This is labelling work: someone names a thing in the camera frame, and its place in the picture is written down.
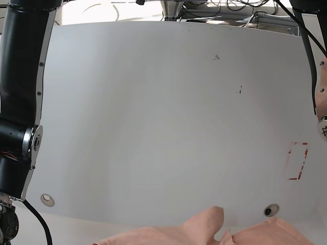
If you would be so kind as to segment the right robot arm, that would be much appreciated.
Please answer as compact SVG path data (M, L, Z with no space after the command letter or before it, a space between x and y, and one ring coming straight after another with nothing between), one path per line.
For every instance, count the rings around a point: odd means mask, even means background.
M19 229L13 201L22 202L50 230L26 193L42 141L43 75L62 1L9 1L1 34L1 244Z

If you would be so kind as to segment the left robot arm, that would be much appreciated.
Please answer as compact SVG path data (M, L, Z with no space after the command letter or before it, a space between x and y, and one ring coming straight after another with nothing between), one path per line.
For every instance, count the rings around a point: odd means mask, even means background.
M326 141L326 1L290 1L300 21L312 77L312 94L319 136Z

